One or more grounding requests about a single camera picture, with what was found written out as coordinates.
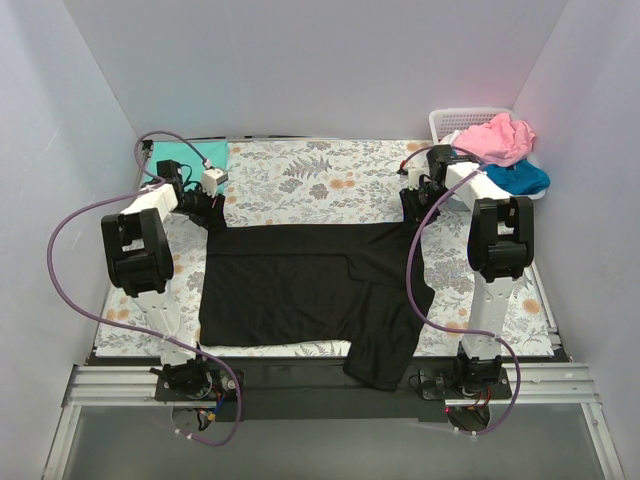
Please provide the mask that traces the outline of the black t shirt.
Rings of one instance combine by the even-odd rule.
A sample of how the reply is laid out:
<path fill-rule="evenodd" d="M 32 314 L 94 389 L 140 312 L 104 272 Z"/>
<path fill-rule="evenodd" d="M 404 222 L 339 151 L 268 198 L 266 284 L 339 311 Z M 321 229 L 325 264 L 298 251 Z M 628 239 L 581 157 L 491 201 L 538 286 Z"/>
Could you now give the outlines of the black t shirt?
<path fill-rule="evenodd" d="M 341 340 L 347 375 L 394 389 L 435 292 L 404 223 L 266 225 L 208 232 L 200 342 L 257 347 Z"/>

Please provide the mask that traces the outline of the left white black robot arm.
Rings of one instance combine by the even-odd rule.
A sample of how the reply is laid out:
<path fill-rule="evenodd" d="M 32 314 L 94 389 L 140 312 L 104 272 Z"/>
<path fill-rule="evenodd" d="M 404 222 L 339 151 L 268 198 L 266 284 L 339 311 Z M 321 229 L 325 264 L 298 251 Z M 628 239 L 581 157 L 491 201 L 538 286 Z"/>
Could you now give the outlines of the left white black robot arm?
<path fill-rule="evenodd" d="M 114 287 L 141 310 L 145 328 L 159 335 L 162 368 L 153 373 L 169 389 L 200 400 L 210 394 L 213 377 L 195 352 L 196 335 L 185 325 L 174 301 L 174 261 L 164 222 L 177 212 L 202 224 L 228 173 L 207 166 L 199 184 L 187 191 L 176 161 L 161 161 L 157 167 L 157 178 L 141 189 L 129 207 L 101 220 L 107 270 Z"/>

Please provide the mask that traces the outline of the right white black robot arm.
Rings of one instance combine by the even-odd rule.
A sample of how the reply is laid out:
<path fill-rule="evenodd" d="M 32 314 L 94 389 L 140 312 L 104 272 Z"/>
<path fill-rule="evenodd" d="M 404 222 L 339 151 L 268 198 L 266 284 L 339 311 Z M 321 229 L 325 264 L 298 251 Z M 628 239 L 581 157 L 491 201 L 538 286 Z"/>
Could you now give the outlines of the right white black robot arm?
<path fill-rule="evenodd" d="M 509 398 L 503 355 L 511 349 L 502 338 L 514 285 L 534 258 L 534 206 L 527 196 L 513 196 L 487 175 L 474 153 L 449 144 L 421 148 L 423 167 L 401 162 L 398 173 L 408 184 L 400 192 L 406 220 L 417 226 L 408 258 L 413 260 L 422 231 L 441 206 L 457 196 L 470 210 L 467 259 L 474 274 L 469 325 L 450 328 L 459 336 L 454 357 L 415 375 L 420 395 L 488 401 L 493 393 Z"/>

